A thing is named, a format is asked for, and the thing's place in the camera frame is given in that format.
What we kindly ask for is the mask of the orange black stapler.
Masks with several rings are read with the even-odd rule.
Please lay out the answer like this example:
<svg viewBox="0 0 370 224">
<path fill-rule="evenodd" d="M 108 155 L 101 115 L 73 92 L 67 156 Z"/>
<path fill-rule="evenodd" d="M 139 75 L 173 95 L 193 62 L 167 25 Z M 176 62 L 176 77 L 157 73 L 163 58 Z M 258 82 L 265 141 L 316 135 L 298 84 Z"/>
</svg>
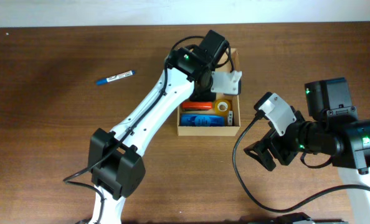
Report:
<svg viewBox="0 0 370 224">
<path fill-rule="evenodd" d="M 181 104 L 183 111 L 208 111 L 213 107 L 212 102 L 185 101 Z"/>
</svg>

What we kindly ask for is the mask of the yellow clear tape roll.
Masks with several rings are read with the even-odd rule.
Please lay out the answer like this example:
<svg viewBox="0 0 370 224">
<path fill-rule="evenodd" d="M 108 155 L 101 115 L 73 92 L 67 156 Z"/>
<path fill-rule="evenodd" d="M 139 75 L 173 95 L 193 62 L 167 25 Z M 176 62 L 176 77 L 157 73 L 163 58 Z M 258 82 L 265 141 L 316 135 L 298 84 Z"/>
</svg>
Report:
<svg viewBox="0 0 370 224">
<path fill-rule="evenodd" d="M 218 99 L 214 102 L 214 112 L 218 116 L 227 116 L 232 110 L 232 105 L 229 100 Z"/>
</svg>

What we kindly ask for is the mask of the cardboard box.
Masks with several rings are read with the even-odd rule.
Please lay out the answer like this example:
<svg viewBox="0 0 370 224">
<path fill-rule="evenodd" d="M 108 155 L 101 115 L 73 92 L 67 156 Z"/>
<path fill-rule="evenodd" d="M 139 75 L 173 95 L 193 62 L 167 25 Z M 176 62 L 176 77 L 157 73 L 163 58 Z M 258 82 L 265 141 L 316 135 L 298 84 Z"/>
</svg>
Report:
<svg viewBox="0 0 370 224">
<path fill-rule="evenodd" d="M 215 111 L 216 100 L 224 99 L 229 102 L 230 110 L 233 112 L 232 125 L 227 124 L 225 116 L 224 126 L 185 126 L 182 118 L 185 114 L 196 115 L 218 115 Z M 212 108 L 207 111 L 184 111 L 182 105 L 177 109 L 177 133 L 178 136 L 235 136 L 240 129 L 240 104 L 239 95 L 231 96 L 218 93 L 212 102 Z"/>
</svg>

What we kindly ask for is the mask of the blue plastic tray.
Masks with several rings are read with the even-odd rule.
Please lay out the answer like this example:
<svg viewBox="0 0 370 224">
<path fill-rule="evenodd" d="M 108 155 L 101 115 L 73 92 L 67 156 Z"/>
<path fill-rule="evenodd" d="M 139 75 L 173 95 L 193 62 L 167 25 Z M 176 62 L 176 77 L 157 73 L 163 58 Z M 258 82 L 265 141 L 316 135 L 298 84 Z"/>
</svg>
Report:
<svg viewBox="0 0 370 224">
<path fill-rule="evenodd" d="M 225 126 L 225 119 L 210 114 L 183 114 L 180 119 L 181 126 Z"/>
</svg>

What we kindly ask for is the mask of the blue white whiteboard marker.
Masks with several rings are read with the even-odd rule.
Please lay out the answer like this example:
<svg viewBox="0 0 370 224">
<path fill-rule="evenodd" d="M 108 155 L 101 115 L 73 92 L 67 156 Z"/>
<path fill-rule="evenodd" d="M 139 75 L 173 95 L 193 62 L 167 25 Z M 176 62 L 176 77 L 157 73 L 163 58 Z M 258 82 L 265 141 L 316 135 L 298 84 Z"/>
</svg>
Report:
<svg viewBox="0 0 370 224">
<path fill-rule="evenodd" d="M 100 80 L 97 80 L 96 85 L 98 85 L 98 86 L 105 85 L 107 83 L 115 82 L 115 81 L 120 80 L 122 78 L 130 77 L 134 74 L 135 74 L 134 70 L 130 70 L 130 71 L 127 71 L 127 72 L 124 72 L 124 73 L 119 73 L 119 74 L 113 75 L 111 77 L 106 77 L 106 78 L 102 78 Z"/>
</svg>

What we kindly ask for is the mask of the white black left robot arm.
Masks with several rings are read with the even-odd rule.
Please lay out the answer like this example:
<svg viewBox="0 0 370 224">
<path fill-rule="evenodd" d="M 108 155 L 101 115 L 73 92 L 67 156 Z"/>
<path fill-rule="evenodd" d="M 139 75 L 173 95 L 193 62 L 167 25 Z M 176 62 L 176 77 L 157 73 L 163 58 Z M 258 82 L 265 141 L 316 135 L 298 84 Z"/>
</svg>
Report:
<svg viewBox="0 0 370 224">
<path fill-rule="evenodd" d="M 229 42 L 210 30 L 200 44 L 173 47 L 154 88 L 136 109 L 109 132 L 97 129 L 90 140 L 87 167 L 95 186 L 92 223 L 119 223 L 127 197 L 139 186 L 146 169 L 142 157 L 168 116 L 193 93 L 208 88 L 211 72 Z"/>
</svg>

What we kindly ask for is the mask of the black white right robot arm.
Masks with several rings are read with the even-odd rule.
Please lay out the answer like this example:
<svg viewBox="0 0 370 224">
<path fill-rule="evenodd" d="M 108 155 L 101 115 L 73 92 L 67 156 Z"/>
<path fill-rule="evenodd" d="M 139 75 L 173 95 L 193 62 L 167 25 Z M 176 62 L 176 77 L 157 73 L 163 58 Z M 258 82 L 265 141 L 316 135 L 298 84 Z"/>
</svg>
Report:
<svg viewBox="0 0 370 224">
<path fill-rule="evenodd" d="M 305 84 L 308 113 L 290 106 L 276 93 L 266 93 L 254 106 L 269 132 L 244 149 L 268 171 L 275 161 L 287 166 L 301 153 L 326 154 L 348 190 L 356 223 L 370 223 L 370 119 L 360 120 L 345 78 Z"/>
</svg>

